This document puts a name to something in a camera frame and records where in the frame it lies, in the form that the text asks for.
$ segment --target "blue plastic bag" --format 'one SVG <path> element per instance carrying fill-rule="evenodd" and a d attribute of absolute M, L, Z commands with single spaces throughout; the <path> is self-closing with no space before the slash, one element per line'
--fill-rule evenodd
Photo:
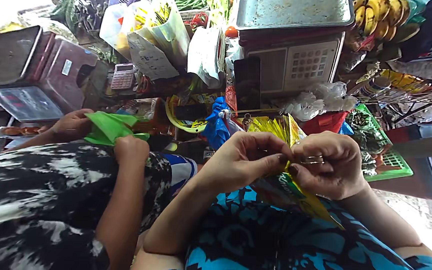
<path fill-rule="evenodd" d="M 206 121 L 208 122 L 206 124 L 206 128 L 203 132 L 201 132 L 201 135 L 208 139 L 209 145 L 214 150 L 218 150 L 221 145 L 223 145 L 224 142 L 230 138 L 230 132 L 228 131 L 228 128 L 224 124 L 223 119 L 219 117 L 219 113 L 224 109 L 229 111 L 230 108 L 226 104 L 224 96 L 220 96 L 214 101 L 213 111 L 206 118 Z"/>
<path fill-rule="evenodd" d="M 350 124 L 346 123 L 346 121 L 343 122 L 343 124 L 341 125 L 341 128 L 338 131 L 339 134 L 344 134 L 344 135 L 353 135 L 354 131 L 351 128 Z"/>

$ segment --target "hanging snack packets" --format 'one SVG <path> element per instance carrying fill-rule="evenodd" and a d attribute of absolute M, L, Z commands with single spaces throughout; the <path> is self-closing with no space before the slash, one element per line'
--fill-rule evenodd
<path fill-rule="evenodd" d="M 306 137 L 306 134 L 299 128 L 291 114 L 273 120 L 267 116 L 255 117 L 252 119 L 248 131 L 271 132 L 285 141 L 290 147 Z M 339 228 L 344 229 L 341 224 L 331 217 L 315 195 L 304 191 L 292 180 L 291 175 L 288 173 L 288 166 L 289 162 L 284 172 L 261 178 L 253 182 L 251 187 L 263 201 L 271 205 L 289 212 L 306 213 L 311 217 L 333 222 Z"/>

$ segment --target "handwritten paper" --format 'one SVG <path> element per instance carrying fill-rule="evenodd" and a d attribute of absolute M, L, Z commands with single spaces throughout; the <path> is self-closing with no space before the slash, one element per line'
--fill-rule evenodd
<path fill-rule="evenodd" d="M 179 75 L 164 52 L 144 37 L 136 33 L 129 33 L 128 42 L 132 63 L 151 80 Z"/>

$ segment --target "concrete floor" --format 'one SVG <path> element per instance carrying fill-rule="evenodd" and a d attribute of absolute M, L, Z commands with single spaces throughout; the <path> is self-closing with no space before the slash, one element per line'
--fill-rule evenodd
<path fill-rule="evenodd" d="M 423 243 L 432 250 L 432 200 L 381 190 L 375 192 L 417 231 Z"/>

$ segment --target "fingernail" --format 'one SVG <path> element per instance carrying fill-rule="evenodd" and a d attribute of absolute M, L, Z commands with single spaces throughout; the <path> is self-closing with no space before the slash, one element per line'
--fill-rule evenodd
<path fill-rule="evenodd" d="M 279 154 L 278 157 L 279 164 L 285 165 L 288 162 L 288 157 L 285 154 Z"/>
<path fill-rule="evenodd" d="M 298 169 L 296 168 L 296 164 L 291 164 L 287 170 L 289 171 L 289 173 L 293 176 L 296 177 L 299 173 Z"/>

